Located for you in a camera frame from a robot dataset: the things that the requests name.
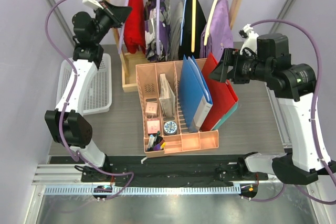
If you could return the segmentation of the round patterned tin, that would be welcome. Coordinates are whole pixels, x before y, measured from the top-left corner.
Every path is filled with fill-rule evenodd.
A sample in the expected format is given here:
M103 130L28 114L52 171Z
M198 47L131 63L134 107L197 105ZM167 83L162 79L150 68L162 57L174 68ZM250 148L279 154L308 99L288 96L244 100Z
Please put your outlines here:
M163 125L163 131L165 135L175 135L177 134L177 123L174 121L167 121Z

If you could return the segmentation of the blue hanger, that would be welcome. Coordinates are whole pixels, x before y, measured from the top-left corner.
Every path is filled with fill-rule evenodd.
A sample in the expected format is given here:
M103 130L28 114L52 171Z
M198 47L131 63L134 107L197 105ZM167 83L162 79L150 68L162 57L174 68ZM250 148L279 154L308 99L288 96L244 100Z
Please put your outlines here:
M183 41L183 28L184 28L184 23L185 23L185 10L186 10L187 0L182 0L182 1L183 1L183 11L182 11L182 21L181 21L180 46L182 46L182 41Z

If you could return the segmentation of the pink desk organizer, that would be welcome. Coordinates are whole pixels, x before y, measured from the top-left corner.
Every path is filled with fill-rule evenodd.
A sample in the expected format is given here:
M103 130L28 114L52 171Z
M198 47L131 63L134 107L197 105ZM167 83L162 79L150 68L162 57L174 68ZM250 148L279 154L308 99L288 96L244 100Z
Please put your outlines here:
M219 147L218 130L190 133L186 127L178 95L182 64L182 61L170 61L136 65L136 80L143 120L143 149L148 158L200 152ZM145 115L145 108L149 101L159 104L161 74L166 75L175 93L175 116L165 118L161 106L158 106L158 116L155 119L160 121L160 133L164 139L165 146L159 151L148 151L150 134L148 133L148 117ZM168 121L174 121L177 124L176 134L166 135L164 133L164 123Z

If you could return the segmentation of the red file folder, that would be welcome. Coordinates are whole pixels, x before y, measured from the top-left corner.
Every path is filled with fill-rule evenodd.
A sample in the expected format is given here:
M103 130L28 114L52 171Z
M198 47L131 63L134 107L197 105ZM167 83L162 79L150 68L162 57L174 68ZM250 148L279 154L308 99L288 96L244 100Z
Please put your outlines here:
M213 106L201 126L201 131L203 132L211 131L212 127L222 116L226 114L235 103L238 103L238 96L228 80L225 83L221 83L211 80L208 77L217 64L217 60L213 54L210 53L202 68L202 74L213 102Z

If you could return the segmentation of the purple camouflage garment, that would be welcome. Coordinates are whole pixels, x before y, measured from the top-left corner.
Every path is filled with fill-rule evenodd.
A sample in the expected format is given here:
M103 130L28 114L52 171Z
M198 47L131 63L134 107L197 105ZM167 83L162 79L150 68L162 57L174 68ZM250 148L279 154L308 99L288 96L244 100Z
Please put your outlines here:
M164 62L171 54L171 1L147 0L144 6L145 56L150 62Z

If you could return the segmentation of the lilac purple garment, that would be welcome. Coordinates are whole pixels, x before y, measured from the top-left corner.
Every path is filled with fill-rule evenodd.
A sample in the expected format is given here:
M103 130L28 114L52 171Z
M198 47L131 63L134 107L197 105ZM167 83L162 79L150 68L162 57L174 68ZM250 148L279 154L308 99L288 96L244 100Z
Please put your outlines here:
M228 0L218 0L209 27L207 45L204 46L206 27L201 34L199 58L207 58L213 54L220 61L225 48L233 48L233 34L229 25Z

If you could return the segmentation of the red trousers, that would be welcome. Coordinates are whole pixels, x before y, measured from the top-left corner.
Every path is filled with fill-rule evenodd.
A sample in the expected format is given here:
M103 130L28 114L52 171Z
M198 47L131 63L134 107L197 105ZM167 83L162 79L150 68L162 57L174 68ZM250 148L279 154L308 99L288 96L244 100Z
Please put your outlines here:
M145 53L144 2L143 0L129 0L132 8L124 27L124 43L129 53L137 51Z

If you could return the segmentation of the white plastic basket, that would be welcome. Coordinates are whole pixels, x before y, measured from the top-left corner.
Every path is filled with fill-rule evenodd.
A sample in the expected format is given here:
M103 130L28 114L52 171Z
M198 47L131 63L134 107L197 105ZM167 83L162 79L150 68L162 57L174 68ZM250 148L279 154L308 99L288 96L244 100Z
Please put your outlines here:
M72 68L64 60L60 67L58 88L56 95L56 104L61 100L68 81L70 79ZM111 56L104 53L98 72L91 80L86 99L83 106L83 114L91 115L108 112L112 104L112 70Z

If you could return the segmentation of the pink socket cube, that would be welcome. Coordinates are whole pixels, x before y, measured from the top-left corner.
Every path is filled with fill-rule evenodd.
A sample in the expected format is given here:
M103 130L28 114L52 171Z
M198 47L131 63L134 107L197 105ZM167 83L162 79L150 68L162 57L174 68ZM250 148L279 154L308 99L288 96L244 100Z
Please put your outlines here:
M160 130L160 120L157 120L157 119L147 120L146 129L147 129L148 135L156 134L157 131Z
M158 103L157 102L147 102L145 107L145 113L147 116L157 116Z

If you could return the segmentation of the teal folder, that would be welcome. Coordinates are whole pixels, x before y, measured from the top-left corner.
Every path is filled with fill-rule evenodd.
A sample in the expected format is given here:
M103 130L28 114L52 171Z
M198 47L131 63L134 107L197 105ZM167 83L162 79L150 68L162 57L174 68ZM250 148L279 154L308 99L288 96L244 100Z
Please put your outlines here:
M229 111L222 116L222 118L212 127L211 130L218 130L218 128L237 110L238 103L235 103Z

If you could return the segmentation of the pink socket cube upper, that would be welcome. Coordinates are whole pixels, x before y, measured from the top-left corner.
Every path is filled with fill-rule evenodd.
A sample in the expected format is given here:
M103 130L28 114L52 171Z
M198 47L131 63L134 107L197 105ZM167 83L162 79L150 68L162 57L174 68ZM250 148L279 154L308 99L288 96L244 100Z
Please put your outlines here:
M157 116L158 103L157 102L147 102L145 107L145 113L147 116Z

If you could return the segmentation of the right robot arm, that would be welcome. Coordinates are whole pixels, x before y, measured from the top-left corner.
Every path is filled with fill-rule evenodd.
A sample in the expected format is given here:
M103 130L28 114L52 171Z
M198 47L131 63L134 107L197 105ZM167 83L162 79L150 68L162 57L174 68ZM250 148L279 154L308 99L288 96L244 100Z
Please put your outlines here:
M275 175L284 184L308 185L328 173L326 165L334 172L335 161L328 156L319 157L313 140L309 104L316 88L314 70L305 63L291 63L285 35L252 35L246 38L244 45L242 49L226 48L209 78L222 83L230 80L234 84L248 84L251 80L264 82L279 100L292 152L249 153L236 168L238 176L248 180L261 172Z

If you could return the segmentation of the beige book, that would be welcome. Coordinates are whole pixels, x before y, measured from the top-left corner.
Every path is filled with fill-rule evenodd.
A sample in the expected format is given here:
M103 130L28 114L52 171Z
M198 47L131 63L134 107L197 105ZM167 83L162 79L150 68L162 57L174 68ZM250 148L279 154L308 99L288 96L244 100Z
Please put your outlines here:
M159 102L164 117L172 118L175 114L175 94L164 73L160 74Z

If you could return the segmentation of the pink socket cube lower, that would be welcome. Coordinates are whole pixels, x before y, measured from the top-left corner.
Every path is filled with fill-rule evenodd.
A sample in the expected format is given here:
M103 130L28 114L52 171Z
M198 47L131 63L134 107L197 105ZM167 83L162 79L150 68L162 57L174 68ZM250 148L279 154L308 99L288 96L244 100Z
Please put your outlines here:
M157 131L160 130L160 120L157 120L157 119L147 120L146 129L147 129L148 135L156 134Z

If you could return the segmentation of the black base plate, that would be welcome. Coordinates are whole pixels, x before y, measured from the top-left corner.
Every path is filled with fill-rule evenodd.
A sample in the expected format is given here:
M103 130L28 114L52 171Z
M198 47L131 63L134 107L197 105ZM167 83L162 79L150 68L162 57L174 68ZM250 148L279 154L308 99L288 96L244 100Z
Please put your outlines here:
M86 167L83 161L75 162L69 156L53 156L53 165L70 165L81 175L82 182L107 182L131 187L186 188L225 187L233 183L261 184L276 180L265 173L243 170L241 155L173 155L145 158L143 156L110 156L108 176Z

